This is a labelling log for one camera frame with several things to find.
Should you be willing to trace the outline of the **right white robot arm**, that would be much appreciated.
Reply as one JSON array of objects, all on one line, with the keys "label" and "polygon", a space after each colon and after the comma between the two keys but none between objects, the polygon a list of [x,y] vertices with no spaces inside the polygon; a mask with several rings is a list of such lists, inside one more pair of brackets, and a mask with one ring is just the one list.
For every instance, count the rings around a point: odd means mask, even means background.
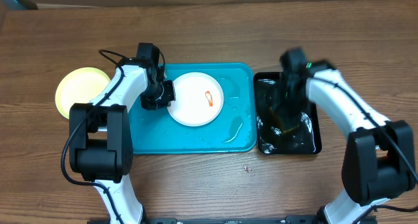
[{"label": "right white robot arm", "polygon": [[360,223],[370,212],[390,209],[388,200],[417,185],[413,131],[367,104],[326,61],[283,66],[274,111],[289,125],[304,103],[321,107],[347,140],[342,192],[321,208],[321,223]]}]

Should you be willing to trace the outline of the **yellow plate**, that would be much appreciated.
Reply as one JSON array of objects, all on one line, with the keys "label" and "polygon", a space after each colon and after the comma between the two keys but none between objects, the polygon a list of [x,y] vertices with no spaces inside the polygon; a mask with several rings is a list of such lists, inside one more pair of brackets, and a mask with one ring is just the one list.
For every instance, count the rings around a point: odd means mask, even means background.
[{"label": "yellow plate", "polygon": [[89,103],[110,83],[108,75],[100,69],[83,67],[66,75],[55,93],[55,104],[59,113],[69,119],[74,103]]}]

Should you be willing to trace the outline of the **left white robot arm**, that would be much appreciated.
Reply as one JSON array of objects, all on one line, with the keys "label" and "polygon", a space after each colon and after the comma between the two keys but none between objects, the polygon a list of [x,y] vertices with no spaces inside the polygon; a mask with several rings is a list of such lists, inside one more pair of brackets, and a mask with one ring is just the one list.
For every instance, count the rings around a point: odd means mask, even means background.
[{"label": "left white robot arm", "polygon": [[128,113],[136,100],[146,110],[167,107],[174,100],[172,81],[166,80],[158,58],[122,58],[97,97],[70,109],[62,173],[70,183],[98,191],[109,223],[147,222],[129,175],[133,139]]}]

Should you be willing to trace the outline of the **white plate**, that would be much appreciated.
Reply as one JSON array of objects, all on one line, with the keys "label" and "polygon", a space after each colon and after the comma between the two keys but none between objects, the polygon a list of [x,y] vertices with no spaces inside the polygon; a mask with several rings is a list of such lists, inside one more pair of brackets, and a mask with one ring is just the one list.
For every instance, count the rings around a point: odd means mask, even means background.
[{"label": "white plate", "polygon": [[217,80],[202,72],[189,72],[173,81],[175,101],[168,107],[170,116],[178,123],[203,126],[220,114],[223,90]]}]

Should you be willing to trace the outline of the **green yellow sponge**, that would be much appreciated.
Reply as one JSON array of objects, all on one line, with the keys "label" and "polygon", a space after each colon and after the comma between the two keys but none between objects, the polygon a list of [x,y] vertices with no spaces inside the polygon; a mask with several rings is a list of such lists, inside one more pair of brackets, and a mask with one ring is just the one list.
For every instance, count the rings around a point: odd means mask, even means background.
[{"label": "green yellow sponge", "polygon": [[287,134],[299,128],[299,118],[297,115],[287,115],[282,113],[277,113],[273,111],[272,108],[269,108],[270,113],[272,114],[272,119],[276,124],[277,128],[283,133]]}]

